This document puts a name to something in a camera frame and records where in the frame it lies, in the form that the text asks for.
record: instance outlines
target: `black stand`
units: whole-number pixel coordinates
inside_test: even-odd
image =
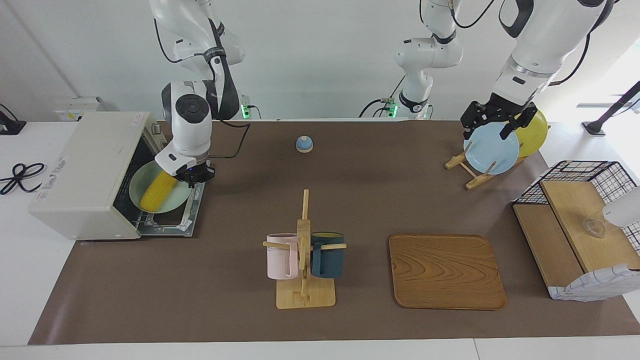
[[[26,124],[26,121],[9,119],[0,111],[0,135],[18,135]]]
[[[602,131],[602,124],[604,124],[607,120],[609,120],[615,113],[617,113],[622,107],[629,102],[629,100],[633,99],[637,93],[640,92],[640,81],[638,81],[625,95],[620,97],[620,100],[616,101],[615,104],[611,105],[611,107],[605,112],[598,120],[592,122],[583,122],[582,126],[584,129],[591,135],[594,136],[604,136],[605,133]]]

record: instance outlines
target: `white cylinder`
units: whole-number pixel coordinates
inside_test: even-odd
[[[606,221],[618,227],[627,227],[640,221],[640,187],[637,187],[602,208]]]

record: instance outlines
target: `pink mug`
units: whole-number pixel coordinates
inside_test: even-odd
[[[267,247],[267,276],[275,280],[298,277],[298,235],[270,234],[267,241],[290,246],[289,250]]]

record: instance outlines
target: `brown tabletop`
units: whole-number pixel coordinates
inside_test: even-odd
[[[213,152],[241,129],[214,127]],[[309,135],[315,149],[294,147]],[[479,188],[444,163],[455,122],[254,123],[240,155],[215,164],[192,238],[77,242],[29,344],[382,340],[640,334],[622,297],[551,300],[509,202],[547,166],[536,153]],[[313,231],[346,235],[334,307],[278,310],[265,235],[295,232],[304,188]],[[403,309],[388,237],[480,234],[494,249],[500,311]]]

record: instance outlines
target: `mug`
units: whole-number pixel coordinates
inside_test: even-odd
[[[274,280],[298,277],[298,235],[270,234],[267,241],[290,246],[289,250],[267,247],[267,276]]]
[[[311,274],[315,277],[334,279],[342,276],[344,249],[321,250],[322,245],[344,243],[344,235],[340,233],[313,233],[311,244]]]

